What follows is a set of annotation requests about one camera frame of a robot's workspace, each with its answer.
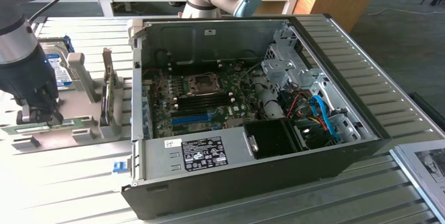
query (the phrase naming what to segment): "blue pcie slot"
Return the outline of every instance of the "blue pcie slot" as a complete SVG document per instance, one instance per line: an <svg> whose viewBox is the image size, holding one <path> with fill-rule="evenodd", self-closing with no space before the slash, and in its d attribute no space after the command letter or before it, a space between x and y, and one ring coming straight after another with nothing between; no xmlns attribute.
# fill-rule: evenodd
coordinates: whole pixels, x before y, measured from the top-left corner
<svg viewBox="0 0 445 224"><path fill-rule="evenodd" d="M188 117L177 117L173 118L173 124L185 124L185 123L196 123L201 121L212 121L212 114L201 115L201 116L188 116Z"/></svg>

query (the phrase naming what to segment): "motherboard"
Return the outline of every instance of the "motherboard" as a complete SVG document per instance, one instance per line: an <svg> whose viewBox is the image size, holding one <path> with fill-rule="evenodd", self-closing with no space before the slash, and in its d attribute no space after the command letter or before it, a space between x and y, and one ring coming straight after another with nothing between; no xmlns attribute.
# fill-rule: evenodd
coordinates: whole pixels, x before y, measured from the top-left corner
<svg viewBox="0 0 445 224"><path fill-rule="evenodd" d="M154 138L235 128L259 120L260 100L248 86L249 68L236 61L210 67L146 69Z"/></svg>

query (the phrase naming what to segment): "metal table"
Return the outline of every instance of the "metal table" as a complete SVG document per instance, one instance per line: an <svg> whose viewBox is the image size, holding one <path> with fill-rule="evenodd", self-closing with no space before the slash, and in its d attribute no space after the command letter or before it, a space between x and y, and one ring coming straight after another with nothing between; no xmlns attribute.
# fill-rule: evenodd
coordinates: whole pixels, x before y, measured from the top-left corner
<svg viewBox="0 0 445 224"><path fill-rule="evenodd" d="M105 72L102 48L112 48L114 67L132 85L128 19L50 18L34 27L39 37L70 35L77 51L86 54L94 78ZM128 175L112 175L113 162L132 153L130 141L26 155L0 154L7 163L7 180L0 181L7 203L0 219L10 220L3 222L439 223L388 151L402 143L444 139L444 132L339 24L324 15L299 19L395 137L373 157L353 164L336 178L144 222L118 191L121 176ZM130 110L129 104L125 122ZM11 148L7 141L0 145L0 152Z"/></svg>

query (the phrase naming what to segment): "table leg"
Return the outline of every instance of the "table leg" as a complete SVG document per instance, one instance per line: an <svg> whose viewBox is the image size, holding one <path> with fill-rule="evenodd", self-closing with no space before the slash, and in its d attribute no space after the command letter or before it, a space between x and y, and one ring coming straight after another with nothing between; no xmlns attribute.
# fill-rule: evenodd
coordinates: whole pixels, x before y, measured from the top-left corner
<svg viewBox="0 0 445 224"><path fill-rule="evenodd" d="M295 13L296 5L299 0L288 0L284 7L283 14L289 15Z"/></svg>
<svg viewBox="0 0 445 224"><path fill-rule="evenodd" d="M105 17L114 17L113 12L113 0L100 0L102 12L105 13Z"/></svg>

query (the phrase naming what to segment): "metal grating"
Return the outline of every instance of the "metal grating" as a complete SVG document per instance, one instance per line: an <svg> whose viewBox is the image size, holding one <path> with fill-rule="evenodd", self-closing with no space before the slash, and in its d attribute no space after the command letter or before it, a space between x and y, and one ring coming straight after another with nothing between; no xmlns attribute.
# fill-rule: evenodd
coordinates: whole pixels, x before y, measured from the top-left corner
<svg viewBox="0 0 445 224"><path fill-rule="evenodd" d="M331 60L398 137L379 155L353 164L336 178L144 222L114 191L122 178L110 175L113 161L132 153L130 142L14 157L0 154L0 160L14 164L3 170L7 180L0 181L9 189L2 223L438 223L387 152L402 143L442 139L443 133L335 22L323 15L299 19L316 41L331 44L323 45ZM77 51L89 52L86 62L93 77L101 78L105 72L104 65L97 66L98 49L118 49L114 65L132 87L126 23L126 18L50 18L39 27L41 37L66 33L71 36ZM132 102L125 103L125 119L130 123Z"/></svg>

